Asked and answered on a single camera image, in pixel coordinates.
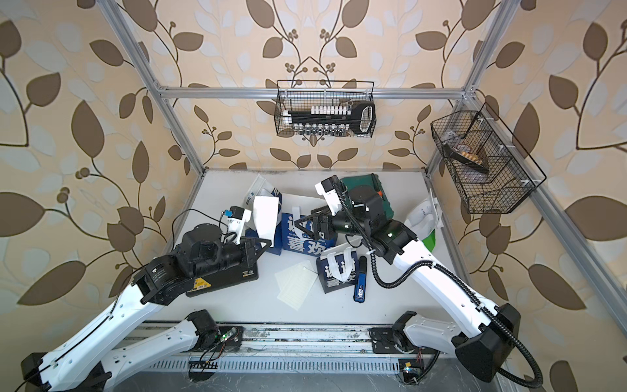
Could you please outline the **white receipt paper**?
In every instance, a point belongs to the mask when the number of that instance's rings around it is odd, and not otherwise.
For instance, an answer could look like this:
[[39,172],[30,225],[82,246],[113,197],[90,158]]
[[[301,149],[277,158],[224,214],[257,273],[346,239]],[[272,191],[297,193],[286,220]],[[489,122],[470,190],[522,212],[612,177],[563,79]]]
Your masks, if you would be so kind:
[[274,196],[256,196],[253,200],[253,220],[259,238],[272,241],[278,224],[279,199]]

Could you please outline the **small blue white bag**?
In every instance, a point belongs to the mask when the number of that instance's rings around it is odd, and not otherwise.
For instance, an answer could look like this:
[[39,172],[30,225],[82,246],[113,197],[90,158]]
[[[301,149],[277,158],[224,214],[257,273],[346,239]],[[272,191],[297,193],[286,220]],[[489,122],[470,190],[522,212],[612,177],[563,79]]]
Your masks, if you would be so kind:
[[318,279],[323,292],[329,294],[354,287],[359,257],[356,249],[344,243],[323,252],[316,260]]

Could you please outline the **blue stapler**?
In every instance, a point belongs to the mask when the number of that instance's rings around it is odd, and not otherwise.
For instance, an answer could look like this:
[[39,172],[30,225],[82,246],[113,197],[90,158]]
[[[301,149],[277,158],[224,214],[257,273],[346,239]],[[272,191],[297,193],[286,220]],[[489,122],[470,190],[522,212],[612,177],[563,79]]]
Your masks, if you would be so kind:
[[354,301],[364,303],[367,285],[367,257],[360,256],[356,265]]

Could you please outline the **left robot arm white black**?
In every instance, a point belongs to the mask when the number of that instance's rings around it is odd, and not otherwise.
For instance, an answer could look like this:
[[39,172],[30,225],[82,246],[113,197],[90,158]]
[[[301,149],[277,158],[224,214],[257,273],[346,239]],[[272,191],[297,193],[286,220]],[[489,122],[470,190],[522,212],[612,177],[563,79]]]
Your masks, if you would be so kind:
[[223,234],[217,225],[197,225],[169,253],[133,275],[116,301],[55,350],[22,360],[26,385],[38,391],[106,391],[171,354],[212,349],[227,336],[205,310],[139,343],[116,346],[151,315],[194,288],[197,279],[237,266],[254,266],[270,239]]

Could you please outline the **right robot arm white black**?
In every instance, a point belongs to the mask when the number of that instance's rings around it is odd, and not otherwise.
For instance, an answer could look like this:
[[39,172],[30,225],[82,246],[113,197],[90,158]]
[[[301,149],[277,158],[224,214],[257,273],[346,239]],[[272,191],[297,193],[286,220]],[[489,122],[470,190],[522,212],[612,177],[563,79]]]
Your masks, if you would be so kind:
[[476,378],[491,382],[519,344],[520,313],[497,305],[447,269],[402,222],[385,213],[383,196],[371,186],[347,189],[336,177],[316,184],[325,207],[296,220],[314,239],[339,233],[362,237],[377,284],[392,289],[413,279],[452,317],[452,333],[434,333],[435,349],[454,353]]

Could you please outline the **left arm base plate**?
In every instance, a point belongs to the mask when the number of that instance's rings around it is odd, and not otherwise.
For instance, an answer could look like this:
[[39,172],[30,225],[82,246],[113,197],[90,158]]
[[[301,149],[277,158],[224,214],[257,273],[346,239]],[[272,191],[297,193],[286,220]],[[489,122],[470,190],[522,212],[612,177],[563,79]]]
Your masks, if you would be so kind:
[[191,351],[219,351],[222,346],[226,350],[239,348],[243,343],[243,326],[218,326],[212,329],[196,332],[196,340],[193,346],[185,350]]

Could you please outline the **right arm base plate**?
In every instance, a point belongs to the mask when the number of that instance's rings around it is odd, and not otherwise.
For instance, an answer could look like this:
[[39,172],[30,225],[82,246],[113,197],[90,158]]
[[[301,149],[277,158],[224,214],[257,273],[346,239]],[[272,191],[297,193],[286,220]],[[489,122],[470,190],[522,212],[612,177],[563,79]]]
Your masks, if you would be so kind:
[[368,334],[372,342],[372,351],[375,354],[418,355],[419,353],[436,353],[436,350],[429,347],[414,346],[402,332],[391,327],[371,328]]

